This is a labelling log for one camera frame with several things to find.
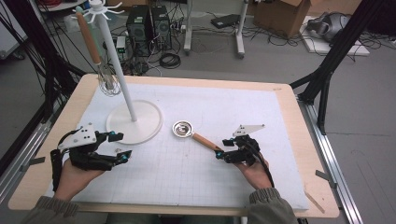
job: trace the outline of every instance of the whisk wooden handle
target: whisk wooden handle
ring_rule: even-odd
[[[202,137],[200,134],[198,133],[194,133],[192,135],[192,138],[201,143],[202,145],[212,149],[212,150],[221,150],[221,148],[219,148],[218,146],[216,146],[216,144],[212,143],[211,141],[207,140],[206,138]]]
[[[95,64],[100,64],[101,61],[100,61],[99,53],[95,46],[95,42],[93,41],[87,22],[85,21],[81,12],[77,12],[76,16],[78,20],[79,29],[81,30],[82,36],[84,37],[85,44],[87,45],[87,49],[91,54],[92,60]]]

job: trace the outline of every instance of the sleeve cuff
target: sleeve cuff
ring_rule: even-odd
[[[267,202],[273,199],[280,199],[280,194],[277,189],[256,189],[253,193],[250,194],[249,200],[250,203],[256,202]]]
[[[57,214],[64,214],[64,217],[74,217],[78,211],[78,205],[76,203],[70,203],[46,196],[41,196],[35,207],[52,210]]]

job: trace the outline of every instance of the sleeve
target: sleeve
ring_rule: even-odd
[[[78,205],[42,196],[21,224],[75,223]]]
[[[277,189],[257,189],[249,199],[248,224],[297,223],[290,204],[280,197]]]

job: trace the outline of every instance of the box flap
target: box flap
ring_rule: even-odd
[[[298,5],[300,5],[301,1],[303,0],[280,0],[280,1],[297,7]],[[322,2],[323,0],[309,0],[309,1],[311,2],[311,6],[314,6],[317,3]]]

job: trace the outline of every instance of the human hand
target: human hand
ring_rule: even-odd
[[[269,167],[268,161],[263,157],[265,164]],[[247,182],[254,189],[269,189],[272,187],[270,178],[265,173],[264,167],[259,161],[254,162],[251,166],[242,162],[234,163],[234,165],[242,172]]]
[[[93,179],[104,172],[100,170],[81,170],[73,166],[72,162],[67,159],[62,169],[59,187],[53,197],[63,201],[70,201],[76,194],[84,190]]]

